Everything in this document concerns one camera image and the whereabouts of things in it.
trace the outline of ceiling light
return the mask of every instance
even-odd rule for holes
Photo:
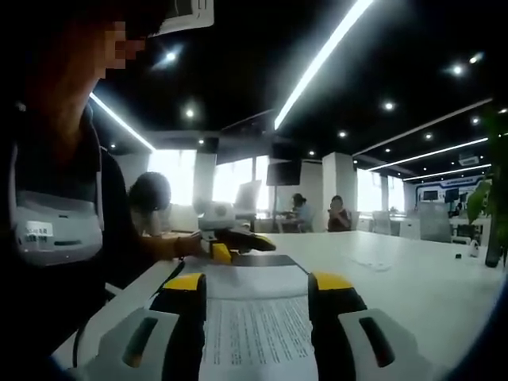
[[[452,67],[452,73],[456,76],[462,75],[464,73],[464,68],[461,65],[454,65]]]
[[[123,129],[125,129],[128,133],[130,133],[133,137],[139,140],[145,147],[149,148],[151,151],[156,151],[156,148],[148,143],[139,133],[133,130],[133,128],[123,120],[120,119],[118,115],[116,115],[108,106],[106,106],[94,93],[90,93],[90,98],[99,105],[108,115],[110,115]]]
[[[339,26],[333,31],[332,36],[326,41],[323,45],[319,53],[312,60],[309,67],[303,73],[302,78],[294,88],[293,92],[287,99],[283,108],[280,110],[279,115],[275,119],[275,129],[278,129],[283,122],[286,115],[289,113],[291,107],[293,107],[294,103],[298,100],[302,92],[305,90],[310,80],[316,75],[319,68],[326,61],[332,51],[335,49],[337,44],[341,42],[346,33],[351,29],[351,27],[358,21],[360,16],[365,12],[365,10],[373,3],[374,0],[358,0],[352,8],[349,10],[348,14],[341,21]]]
[[[453,147],[438,149],[437,151],[432,151],[432,152],[429,152],[429,153],[424,153],[423,155],[413,156],[413,157],[410,157],[408,159],[403,159],[403,160],[399,160],[399,161],[394,161],[393,163],[379,165],[378,167],[374,167],[374,168],[368,169],[368,171],[376,171],[376,170],[381,169],[381,168],[391,167],[392,165],[397,165],[397,164],[401,164],[401,163],[407,163],[408,161],[422,159],[424,157],[428,157],[428,156],[432,156],[432,155],[437,155],[439,153],[443,153],[443,152],[447,152],[447,151],[452,151],[453,149],[467,147],[468,145],[483,143],[484,141],[487,141],[487,140],[489,140],[488,137],[484,137],[482,139],[478,139],[478,140],[474,140],[474,141],[469,141],[467,143],[463,143],[463,144],[459,144],[459,145],[454,145]]]
[[[470,64],[476,64],[483,58],[483,53],[476,53],[473,57],[469,59]]]
[[[393,102],[384,102],[383,103],[383,108],[386,111],[392,111],[395,108],[395,104]]]
[[[446,171],[446,172],[439,172],[439,173],[433,173],[431,175],[423,175],[423,176],[415,176],[415,177],[409,177],[408,179],[404,179],[403,181],[410,181],[410,180],[418,180],[418,179],[427,179],[429,177],[437,177],[442,175],[449,175],[451,173],[458,173],[458,172],[465,172],[465,171],[472,171],[475,169],[480,168],[487,168],[490,167],[491,164],[484,164],[484,165],[477,165],[476,167],[468,167],[468,168],[461,168],[461,169],[455,169],[453,171]]]

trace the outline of black shirt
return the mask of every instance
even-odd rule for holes
[[[10,123],[23,123],[17,115]],[[82,160],[83,145],[75,161]],[[2,150],[2,170],[8,158]],[[25,263],[12,245],[12,234],[2,226],[2,294],[9,345],[6,350],[25,358],[50,355],[105,303],[105,282],[125,287],[145,271],[152,261],[141,254],[140,240],[130,217],[125,183],[114,158],[102,150],[102,250],[91,260],[34,267]],[[6,181],[2,179],[2,209],[5,222]]]

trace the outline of ceiling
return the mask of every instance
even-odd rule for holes
[[[295,158],[356,154],[481,101],[487,103],[363,154],[390,163],[485,137],[486,107],[508,106],[501,70],[508,67],[506,17],[494,0],[375,0],[273,132],[287,97],[353,3],[216,1],[212,27],[149,39],[136,61],[108,72],[94,93],[156,148],[199,148],[204,138],[217,149],[217,138],[228,137],[226,146],[236,145],[236,152],[242,141],[259,138],[256,149],[277,141]],[[165,59],[169,52],[174,61]],[[479,53],[481,60],[469,63]],[[454,65],[461,65],[460,75]],[[96,105],[94,119],[102,143],[114,143],[116,153],[144,149]],[[401,177],[450,171],[464,153],[489,163],[483,143],[384,171],[402,169]],[[375,166],[357,159],[359,167]]]

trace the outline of recessed spotlight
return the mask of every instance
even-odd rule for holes
[[[386,111],[393,111],[393,109],[395,108],[395,104],[393,102],[384,102],[383,103],[383,108]]]
[[[464,68],[462,67],[462,65],[453,65],[452,73],[456,76],[462,75],[464,73]]]
[[[470,64],[476,64],[483,58],[483,53],[476,53],[473,57],[469,59]]]

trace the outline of tv screen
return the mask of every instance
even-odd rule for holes
[[[444,202],[454,202],[459,199],[459,188],[448,189],[444,193]]]
[[[425,201],[437,200],[437,190],[425,190],[423,192],[423,199]]]
[[[300,185],[301,161],[268,165],[267,185]]]

